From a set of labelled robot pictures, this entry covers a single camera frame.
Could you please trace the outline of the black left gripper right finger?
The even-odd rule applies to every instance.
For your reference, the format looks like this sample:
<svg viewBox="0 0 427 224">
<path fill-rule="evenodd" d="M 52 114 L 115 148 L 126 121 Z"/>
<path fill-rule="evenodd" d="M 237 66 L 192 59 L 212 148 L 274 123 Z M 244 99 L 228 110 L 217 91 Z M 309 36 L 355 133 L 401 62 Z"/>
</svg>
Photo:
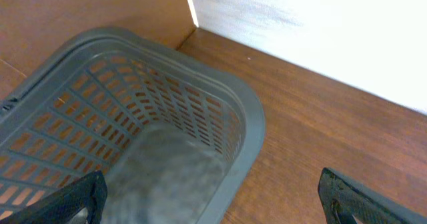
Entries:
<svg viewBox="0 0 427 224">
<path fill-rule="evenodd" d="M 318 195 L 328 224 L 426 222 L 424 216 L 328 167 L 322 169 Z"/>
</svg>

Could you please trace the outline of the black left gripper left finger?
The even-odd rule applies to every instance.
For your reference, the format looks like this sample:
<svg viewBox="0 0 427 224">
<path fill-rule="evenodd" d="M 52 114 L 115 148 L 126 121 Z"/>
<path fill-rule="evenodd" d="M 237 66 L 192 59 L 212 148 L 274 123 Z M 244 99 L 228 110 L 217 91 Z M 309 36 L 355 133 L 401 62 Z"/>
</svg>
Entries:
<svg viewBox="0 0 427 224">
<path fill-rule="evenodd" d="M 107 199 L 107 185 L 101 171 L 94 171 L 14 213 L 2 223 L 67 223 L 82 209 L 85 221 L 100 224 Z"/>
</svg>

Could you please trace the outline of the grey plastic mesh basket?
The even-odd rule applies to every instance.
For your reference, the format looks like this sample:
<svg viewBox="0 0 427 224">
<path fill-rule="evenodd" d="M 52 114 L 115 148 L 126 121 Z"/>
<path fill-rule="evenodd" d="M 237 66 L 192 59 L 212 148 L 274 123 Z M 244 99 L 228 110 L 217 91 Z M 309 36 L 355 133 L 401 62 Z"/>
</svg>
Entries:
<svg viewBox="0 0 427 224">
<path fill-rule="evenodd" d="M 101 171 L 102 223 L 219 223 L 265 128 L 236 76 L 127 29 L 82 32 L 1 101 L 1 218 Z"/>
</svg>

